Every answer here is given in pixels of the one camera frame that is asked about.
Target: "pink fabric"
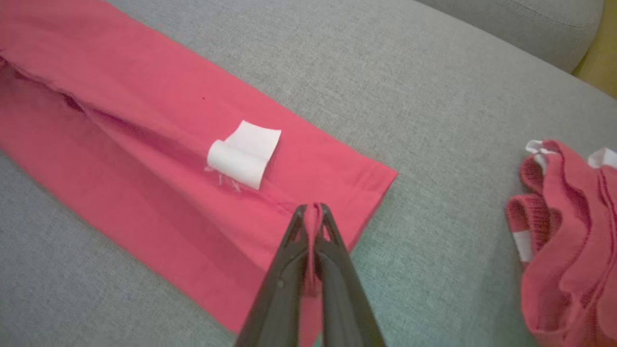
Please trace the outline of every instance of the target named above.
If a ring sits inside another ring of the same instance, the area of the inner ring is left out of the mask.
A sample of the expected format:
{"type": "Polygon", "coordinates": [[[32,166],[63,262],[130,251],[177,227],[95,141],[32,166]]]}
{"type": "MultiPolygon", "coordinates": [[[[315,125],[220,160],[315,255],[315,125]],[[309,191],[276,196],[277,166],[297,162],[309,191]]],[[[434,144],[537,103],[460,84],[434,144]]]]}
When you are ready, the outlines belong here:
{"type": "Polygon", "coordinates": [[[320,203],[308,204],[304,212],[304,228],[308,236],[308,264],[307,272],[304,276],[304,295],[317,296],[321,293],[321,282],[315,273],[315,238],[321,227],[323,211],[320,203]]]}
{"type": "Polygon", "coordinates": [[[554,152],[544,154],[546,173],[532,156],[521,168],[536,193],[507,205],[512,232],[532,237],[521,285],[525,321],[543,346],[615,346],[617,170],[593,169],[557,141],[543,144],[554,152]]]}
{"type": "Polygon", "coordinates": [[[0,148],[235,332],[297,205],[328,204],[351,249],[396,175],[102,1],[3,1],[0,57],[0,148]],[[259,191],[202,170],[241,120],[282,129],[259,191]]]}

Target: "pink sleeve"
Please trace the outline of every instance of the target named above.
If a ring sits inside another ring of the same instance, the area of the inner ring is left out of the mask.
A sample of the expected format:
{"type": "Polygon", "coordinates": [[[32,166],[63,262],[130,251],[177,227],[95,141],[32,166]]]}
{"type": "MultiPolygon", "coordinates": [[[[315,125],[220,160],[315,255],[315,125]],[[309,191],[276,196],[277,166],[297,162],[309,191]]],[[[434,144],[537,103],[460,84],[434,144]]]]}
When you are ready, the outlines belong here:
{"type": "MultiPolygon", "coordinates": [[[[0,148],[237,331],[298,204],[358,241],[396,172],[98,0],[5,1],[0,148]],[[203,171],[242,120],[281,129],[261,189],[203,171]]],[[[320,327],[305,299],[304,343],[320,327]]]]}

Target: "yellow wall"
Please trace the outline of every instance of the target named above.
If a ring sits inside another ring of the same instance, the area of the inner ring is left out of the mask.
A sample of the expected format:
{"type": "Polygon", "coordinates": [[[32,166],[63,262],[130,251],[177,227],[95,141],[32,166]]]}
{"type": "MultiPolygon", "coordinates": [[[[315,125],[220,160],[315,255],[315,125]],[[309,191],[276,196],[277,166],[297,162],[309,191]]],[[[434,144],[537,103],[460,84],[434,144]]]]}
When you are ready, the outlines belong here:
{"type": "Polygon", "coordinates": [[[605,0],[594,42],[572,74],[617,99],[617,0],[605,0]]]}

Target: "seam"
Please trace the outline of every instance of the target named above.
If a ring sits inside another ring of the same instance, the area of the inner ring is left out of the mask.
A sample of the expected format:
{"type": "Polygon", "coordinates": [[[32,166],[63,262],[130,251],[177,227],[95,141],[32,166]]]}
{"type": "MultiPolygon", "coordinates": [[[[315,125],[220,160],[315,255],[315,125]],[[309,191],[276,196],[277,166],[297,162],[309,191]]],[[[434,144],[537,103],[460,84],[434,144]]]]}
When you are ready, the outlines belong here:
{"type": "Polygon", "coordinates": [[[540,12],[538,12],[538,11],[536,11],[534,9],[529,8],[528,6],[525,6],[525,5],[521,4],[517,0],[498,0],[497,4],[499,4],[502,7],[506,7],[506,8],[509,8],[509,9],[517,10],[519,12],[528,12],[529,14],[531,14],[533,16],[536,16],[536,17],[542,19],[545,22],[560,24],[560,25],[564,25],[566,27],[571,27],[571,28],[576,28],[576,29],[589,28],[589,27],[595,25],[599,21],[599,18],[597,18],[597,19],[592,20],[588,24],[577,25],[577,24],[572,24],[572,23],[556,20],[556,19],[551,18],[551,17],[549,17],[547,15],[541,14],[540,12]]]}

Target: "gray fabric surface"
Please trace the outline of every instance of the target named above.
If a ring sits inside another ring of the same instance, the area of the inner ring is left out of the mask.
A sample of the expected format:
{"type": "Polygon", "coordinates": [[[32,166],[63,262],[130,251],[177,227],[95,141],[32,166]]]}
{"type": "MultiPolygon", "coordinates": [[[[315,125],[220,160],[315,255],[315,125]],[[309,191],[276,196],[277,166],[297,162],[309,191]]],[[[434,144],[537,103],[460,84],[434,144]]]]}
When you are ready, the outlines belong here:
{"type": "MultiPolygon", "coordinates": [[[[617,101],[409,0],[111,2],[400,172],[352,255],[390,346],[534,344],[503,211],[523,146],[617,148],[617,101]]],[[[232,344],[0,162],[2,341],[232,344]]]]}
{"type": "Polygon", "coordinates": [[[594,40],[604,0],[419,0],[572,72],[594,40]]]}

